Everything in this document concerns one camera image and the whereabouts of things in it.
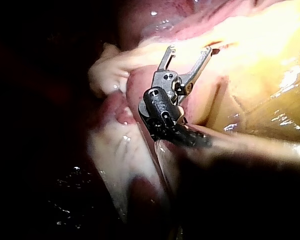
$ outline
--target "dark background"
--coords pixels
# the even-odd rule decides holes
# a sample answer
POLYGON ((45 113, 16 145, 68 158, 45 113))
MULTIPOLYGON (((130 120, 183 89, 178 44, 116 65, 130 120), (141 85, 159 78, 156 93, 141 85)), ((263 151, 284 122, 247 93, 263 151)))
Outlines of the dark background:
POLYGON ((113 1, 0 2, 0 239, 123 233, 85 153, 85 120, 100 104, 87 71, 103 43, 115 43, 115 9, 113 1))

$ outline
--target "metal jaws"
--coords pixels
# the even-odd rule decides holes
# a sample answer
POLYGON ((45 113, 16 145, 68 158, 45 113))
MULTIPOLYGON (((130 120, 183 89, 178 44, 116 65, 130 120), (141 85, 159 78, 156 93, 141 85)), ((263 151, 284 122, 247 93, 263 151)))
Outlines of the metal jaws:
POLYGON ((169 46, 153 74, 151 88, 145 91, 139 103, 139 115, 147 127, 152 139, 172 141, 179 133, 178 126, 186 123, 183 109, 178 106, 188 96, 199 78, 201 72, 210 60, 213 51, 207 46, 201 51, 199 59, 192 70, 186 74, 168 70, 174 58, 175 47, 169 46))
POLYGON ((205 47, 191 71, 182 75, 168 70, 172 58, 176 56, 175 53, 176 50, 173 45, 166 49, 157 71, 153 74, 151 87, 163 88, 172 103, 180 104, 191 93, 194 84, 213 55, 213 51, 211 47, 205 47))

